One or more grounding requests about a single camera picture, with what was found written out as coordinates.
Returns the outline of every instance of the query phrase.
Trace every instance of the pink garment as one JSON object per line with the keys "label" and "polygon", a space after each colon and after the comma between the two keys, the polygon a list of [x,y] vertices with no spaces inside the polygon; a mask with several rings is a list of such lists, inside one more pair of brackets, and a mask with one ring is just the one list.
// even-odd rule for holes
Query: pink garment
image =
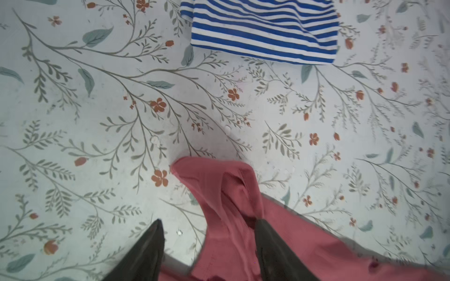
{"label": "pink garment", "polygon": [[[253,169],[243,162],[184,157],[172,164],[171,171],[195,196],[207,221],[203,249],[191,272],[197,279],[260,281],[250,226],[255,219],[266,219],[322,281],[446,280],[424,268],[358,258],[339,239],[261,196]],[[177,280],[165,272],[159,281]]]}

